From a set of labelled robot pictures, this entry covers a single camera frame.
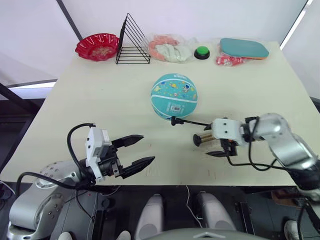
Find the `ball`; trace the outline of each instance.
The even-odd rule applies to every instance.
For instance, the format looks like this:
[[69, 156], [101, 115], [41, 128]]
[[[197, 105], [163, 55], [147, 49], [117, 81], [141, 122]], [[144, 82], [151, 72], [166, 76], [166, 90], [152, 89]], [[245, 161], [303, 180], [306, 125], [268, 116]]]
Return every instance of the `ball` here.
[[186, 76], [169, 73], [160, 77], [151, 90], [151, 104], [156, 114], [166, 120], [184, 118], [196, 108], [198, 94], [195, 84]]

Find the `table surface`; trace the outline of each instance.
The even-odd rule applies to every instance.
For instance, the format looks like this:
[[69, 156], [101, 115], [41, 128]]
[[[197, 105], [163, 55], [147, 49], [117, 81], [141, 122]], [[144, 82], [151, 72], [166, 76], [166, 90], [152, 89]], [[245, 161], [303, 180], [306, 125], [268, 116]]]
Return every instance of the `table surface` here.
[[[200, 147], [193, 144], [197, 125], [171, 126], [155, 114], [150, 103], [154, 82], [164, 74], [189, 77], [198, 92], [198, 104], [188, 120], [210, 123], [228, 117], [244, 121], [246, 117], [278, 113], [320, 153], [320, 115], [311, 102], [277, 43], [267, 47], [265, 60], [253, 60], [236, 67], [217, 66], [215, 48], [207, 60], [185, 64], [160, 62], [116, 65], [111, 59], [93, 62], [75, 57], [55, 84], [42, 108], [22, 139], [0, 179], [15, 182], [20, 173], [38, 172], [49, 163], [70, 160], [66, 137], [80, 123], [96, 123], [107, 129], [111, 139], [131, 134], [144, 139], [120, 148], [118, 157], [124, 167], [142, 157], [156, 156], [142, 172], [127, 179], [108, 177], [103, 185], [220, 185], [285, 186], [294, 185], [289, 175], [271, 169], [259, 172], [250, 166], [230, 166], [225, 158], [205, 153], [220, 149], [218, 140]], [[88, 128], [77, 130], [72, 145], [78, 159], [85, 158]], [[257, 163], [273, 160], [266, 142], [255, 142], [252, 158]], [[248, 148], [238, 147], [235, 163], [248, 162]]]

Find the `green button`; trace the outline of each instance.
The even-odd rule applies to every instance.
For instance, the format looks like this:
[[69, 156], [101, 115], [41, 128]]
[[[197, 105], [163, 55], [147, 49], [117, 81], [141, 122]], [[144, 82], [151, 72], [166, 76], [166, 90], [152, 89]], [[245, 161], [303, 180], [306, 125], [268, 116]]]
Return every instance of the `green button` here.
[[199, 55], [204, 56], [204, 55], [208, 54], [209, 49], [208, 49], [206, 46], [199, 46], [199, 47], [196, 49], [196, 52], [197, 52]]

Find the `red plastic bowl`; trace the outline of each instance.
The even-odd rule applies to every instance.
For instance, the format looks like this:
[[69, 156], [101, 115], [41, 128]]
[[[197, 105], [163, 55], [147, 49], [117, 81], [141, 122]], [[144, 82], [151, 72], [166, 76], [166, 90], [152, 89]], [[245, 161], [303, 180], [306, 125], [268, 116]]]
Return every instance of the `red plastic bowl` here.
[[79, 57], [93, 61], [105, 61], [116, 55], [119, 38], [110, 33], [98, 33], [81, 40], [75, 48]]

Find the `triangular metal rack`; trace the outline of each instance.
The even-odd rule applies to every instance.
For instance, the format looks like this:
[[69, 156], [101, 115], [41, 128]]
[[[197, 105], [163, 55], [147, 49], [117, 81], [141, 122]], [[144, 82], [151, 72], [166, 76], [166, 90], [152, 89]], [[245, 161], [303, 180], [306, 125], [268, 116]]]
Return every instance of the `triangular metal rack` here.
[[150, 58], [146, 36], [130, 13], [127, 13], [120, 31], [115, 63], [150, 64]]

